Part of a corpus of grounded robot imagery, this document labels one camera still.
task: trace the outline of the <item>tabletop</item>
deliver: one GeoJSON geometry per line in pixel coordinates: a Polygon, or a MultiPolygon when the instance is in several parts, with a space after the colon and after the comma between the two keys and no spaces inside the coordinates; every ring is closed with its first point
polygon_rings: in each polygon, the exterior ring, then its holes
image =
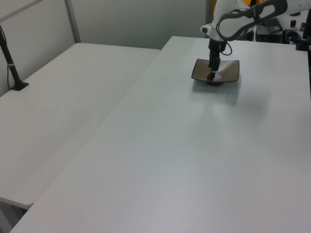
{"type": "Polygon", "coordinates": [[[28,209],[159,53],[76,44],[0,98],[0,201],[28,209]]]}
{"type": "Polygon", "coordinates": [[[12,233],[309,233],[307,53],[230,42],[209,86],[208,42],[173,37],[12,233]]]}

